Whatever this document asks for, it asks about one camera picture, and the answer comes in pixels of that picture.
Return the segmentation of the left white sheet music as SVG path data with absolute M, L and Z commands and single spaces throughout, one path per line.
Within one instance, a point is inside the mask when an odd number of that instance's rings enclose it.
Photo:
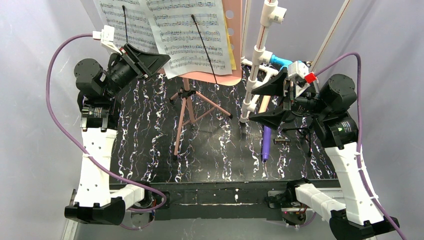
M 158 53 L 153 31 L 138 0 L 95 0 L 101 26 L 114 27 L 117 47 L 129 43 L 146 53 Z

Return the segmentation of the yellow sheet music page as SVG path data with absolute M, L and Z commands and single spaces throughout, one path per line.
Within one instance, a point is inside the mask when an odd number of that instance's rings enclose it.
M 230 34 L 229 34 L 229 31 L 228 31 L 226 19 L 224 19 L 224 23 L 225 23 L 226 40 L 227 40 L 227 46 L 228 46 L 228 55 L 229 55 L 230 66 L 231 66 L 231 70 L 234 71 L 234 70 L 237 69 L 237 66 L 236 66 L 236 61 L 235 61 L 235 57 L 234 57 L 234 53 L 233 53 L 232 44 L 231 44 L 231 41 L 230 41 Z

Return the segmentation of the pink music stand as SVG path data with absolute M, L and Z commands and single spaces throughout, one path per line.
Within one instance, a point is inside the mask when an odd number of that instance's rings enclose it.
M 224 11 L 224 19 L 226 19 L 225 3 L 222 0 L 221 2 L 223 6 L 223 11 Z M 229 38 L 230 38 L 230 43 L 232 46 L 233 31 L 230 31 L 228 29 L 228 32 L 230 35 Z M 234 54 L 235 63 L 237 64 L 239 62 L 239 57 L 236 56 L 234 50 L 233 50 L 233 54 Z M 176 100 L 181 100 L 181 109 L 180 109 L 180 114 L 178 118 L 174 149 L 171 153 L 171 156 L 174 160 L 178 159 L 180 155 L 183 127 L 187 124 L 194 124 L 201 119 L 201 116 L 196 115 L 194 112 L 194 99 L 197 98 L 203 101 L 204 103 L 206 103 L 209 106 L 210 111 L 217 110 L 222 115 L 228 118 L 233 117 L 232 113 L 222 108 L 219 103 L 214 102 L 212 99 L 202 94 L 202 92 L 198 88 L 198 84 L 208 84 L 208 85 L 213 85 L 215 87 L 233 86 L 240 81 L 240 68 L 236 67 L 236 70 L 232 70 L 232 72 L 227 75 L 216 75 L 214 73 L 195 71 L 195 72 L 185 73 L 183 75 L 172 77 L 169 79 L 177 79 L 177 78 L 182 81 L 182 86 L 175 94 L 173 94 L 169 98 L 169 101 L 171 103 L 175 102 Z

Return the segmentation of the white pvc pipe frame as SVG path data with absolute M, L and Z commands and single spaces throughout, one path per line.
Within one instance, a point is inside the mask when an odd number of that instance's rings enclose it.
M 241 106 L 239 122 L 245 124 L 249 119 L 249 114 L 254 112 L 257 106 L 259 95 L 252 94 L 252 91 L 267 83 L 277 72 L 263 64 L 270 64 L 275 58 L 274 53 L 267 51 L 265 44 L 272 24 L 281 24 L 285 19 L 287 9 L 279 6 L 277 0 L 265 0 L 260 13 L 260 28 L 257 35 L 256 44 L 253 47 L 251 60 L 246 59 L 245 52 L 248 39 L 248 26 L 252 11 L 252 1 L 246 0 L 244 5 L 242 22 L 242 42 L 241 42 L 241 63 L 251 66 L 250 75 L 246 80 L 245 96 Z

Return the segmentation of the pink microphone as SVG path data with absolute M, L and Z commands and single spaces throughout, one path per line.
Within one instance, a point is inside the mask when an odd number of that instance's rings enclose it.
M 267 110 L 270 99 L 271 97 L 268 95 L 263 96 L 258 113 L 264 113 Z

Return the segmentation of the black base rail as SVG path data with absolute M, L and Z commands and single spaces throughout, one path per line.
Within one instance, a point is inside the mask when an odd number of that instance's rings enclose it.
M 127 211 L 176 219 L 251 219 L 276 221 L 283 209 L 310 209 L 331 227 L 362 228 L 371 223 L 368 199 L 339 180 L 151 183 L 125 179 L 121 184 L 85 181 L 64 209 L 83 224 L 120 225 Z

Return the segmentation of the sheet music pages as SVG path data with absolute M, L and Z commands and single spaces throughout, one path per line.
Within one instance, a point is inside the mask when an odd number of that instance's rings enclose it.
M 232 73 L 220 0 L 141 0 L 157 50 L 170 56 L 168 78 L 191 72 Z

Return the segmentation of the blue faucet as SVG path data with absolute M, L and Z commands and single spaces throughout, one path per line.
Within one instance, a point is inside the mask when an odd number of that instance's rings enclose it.
M 288 60 L 288 59 L 284 59 L 284 58 L 280 58 L 276 55 L 272 55 L 269 59 L 269 64 L 271 65 L 279 65 L 280 69 L 278 70 L 279 72 L 281 72 L 283 70 L 283 68 L 286 68 L 287 72 L 291 71 L 291 67 L 290 65 L 293 63 L 293 61 Z

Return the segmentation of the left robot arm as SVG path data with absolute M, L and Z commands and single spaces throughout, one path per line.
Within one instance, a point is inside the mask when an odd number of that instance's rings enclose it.
M 74 67 L 79 90 L 81 135 L 84 153 L 79 186 L 66 218 L 83 224 L 120 225 L 126 210 L 145 197 L 142 187 L 127 184 L 110 191 L 108 171 L 118 133 L 121 103 L 117 94 L 131 81 L 157 73 L 170 56 L 147 53 L 125 44 L 113 53 L 107 68 L 85 58 Z

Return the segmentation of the small black comb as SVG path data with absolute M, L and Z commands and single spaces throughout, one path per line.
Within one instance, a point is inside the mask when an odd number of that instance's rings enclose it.
M 290 145 L 291 140 L 288 138 L 274 138 L 273 144 L 274 145 Z

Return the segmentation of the purple microphone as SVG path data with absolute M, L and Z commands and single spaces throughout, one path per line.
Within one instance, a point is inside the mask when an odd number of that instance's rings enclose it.
M 261 149 L 261 158 L 263 163 L 265 163 L 269 159 L 271 135 L 272 135 L 272 129 L 267 126 L 263 126 L 262 149 Z

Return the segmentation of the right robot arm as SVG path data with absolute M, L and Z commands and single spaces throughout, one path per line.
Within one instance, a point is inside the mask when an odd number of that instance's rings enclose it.
M 273 79 L 256 87 L 252 93 L 279 96 L 278 107 L 257 113 L 251 121 L 277 130 L 289 116 L 312 118 L 305 131 L 315 133 L 332 162 L 344 202 L 339 202 L 317 189 L 306 178 L 287 183 L 284 193 L 266 197 L 271 208 L 300 203 L 312 209 L 328 222 L 338 240 L 365 240 L 398 230 L 399 221 L 381 210 L 381 205 L 370 184 L 363 162 L 360 128 L 348 110 L 356 102 L 354 81 L 344 74 L 334 74 L 320 92 L 309 90 L 316 79 L 313 73 L 300 76 L 284 67 Z

